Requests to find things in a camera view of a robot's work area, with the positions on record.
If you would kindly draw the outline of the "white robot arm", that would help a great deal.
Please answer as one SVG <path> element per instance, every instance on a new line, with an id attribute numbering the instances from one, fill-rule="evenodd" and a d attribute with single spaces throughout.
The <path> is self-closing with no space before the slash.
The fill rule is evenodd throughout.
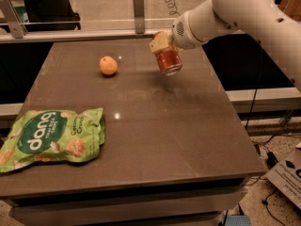
<path id="1" fill-rule="evenodd" d="M 274 0 L 206 0 L 178 17 L 168 31 L 156 33 L 150 51 L 193 49 L 238 30 L 256 40 L 301 90 L 301 24 Z"/>

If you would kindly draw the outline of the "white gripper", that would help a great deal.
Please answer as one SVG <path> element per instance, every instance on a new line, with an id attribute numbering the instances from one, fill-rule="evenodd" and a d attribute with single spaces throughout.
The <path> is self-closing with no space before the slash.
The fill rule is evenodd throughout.
<path id="1" fill-rule="evenodd" d="M 181 49 L 193 49 L 208 42 L 209 26 L 206 23 L 209 15 L 196 10 L 186 11 L 177 18 L 170 31 L 159 31 L 155 33 L 150 42 L 150 51 L 154 54 L 165 50 L 172 45 Z"/>

